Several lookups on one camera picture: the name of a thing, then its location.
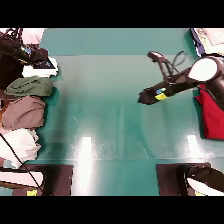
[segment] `table surface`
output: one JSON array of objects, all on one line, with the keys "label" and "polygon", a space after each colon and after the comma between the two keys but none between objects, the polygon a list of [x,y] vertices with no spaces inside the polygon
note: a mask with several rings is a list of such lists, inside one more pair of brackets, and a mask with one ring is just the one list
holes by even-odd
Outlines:
[{"label": "table surface", "polygon": [[223,142],[203,138],[197,91],[137,103],[162,80],[148,51],[170,60],[186,51],[179,70],[197,58],[186,29],[47,29],[41,47],[59,74],[44,99],[39,156],[29,163],[73,164],[72,195],[159,195],[159,163],[208,161],[224,171]]}]

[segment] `yellow label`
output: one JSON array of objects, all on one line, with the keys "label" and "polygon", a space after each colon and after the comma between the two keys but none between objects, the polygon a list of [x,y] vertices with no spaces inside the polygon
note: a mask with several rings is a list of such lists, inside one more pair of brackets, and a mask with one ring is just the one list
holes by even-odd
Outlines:
[{"label": "yellow label", "polygon": [[205,196],[205,195],[200,192],[195,191],[195,196]]},{"label": "yellow label", "polygon": [[37,196],[37,190],[27,191],[26,193],[27,196]]},{"label": "yellow label", "polygon": [[159,95],[155,96],[157,100],[165,100],[168,98],[164,93],[160,93]]}]

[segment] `brown folded cloth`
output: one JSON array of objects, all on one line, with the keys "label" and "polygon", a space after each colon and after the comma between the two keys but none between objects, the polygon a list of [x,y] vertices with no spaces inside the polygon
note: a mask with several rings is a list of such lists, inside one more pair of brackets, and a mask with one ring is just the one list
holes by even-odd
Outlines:
[{"label": "brown folded cloth", "polygon": [[6,130],[33,129],[44,124],[45,103],[35,96],[20,98],[8,106],[2,115],[2,126]]}]

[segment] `red folded shirt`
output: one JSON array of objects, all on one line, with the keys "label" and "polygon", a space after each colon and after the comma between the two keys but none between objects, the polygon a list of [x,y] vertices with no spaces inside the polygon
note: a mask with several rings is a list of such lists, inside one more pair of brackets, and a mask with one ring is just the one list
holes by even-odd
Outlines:
[{"label": "red folded shirt", "polygon": [[218,107],[212,97],[200,89],[200,96],[195,97],[202,106],[204,136],[209,139],[224,140],[224,111]]}]

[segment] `green table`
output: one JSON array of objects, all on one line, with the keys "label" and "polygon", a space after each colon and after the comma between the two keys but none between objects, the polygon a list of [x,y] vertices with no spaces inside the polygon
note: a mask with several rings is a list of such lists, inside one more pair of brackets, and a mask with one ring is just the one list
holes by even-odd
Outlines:
[{"label": "green table", "polygon": [[162,80],[149,50],[170,60],[185,50],[180,70],[195,61],[185,29],[48,29],[41,47],[60,69],[29,163],[73,164],[72,195],[159,195],[157,163],[209,161],[224,171],[224,144],[203,139],[195,91],[137,103]]}]

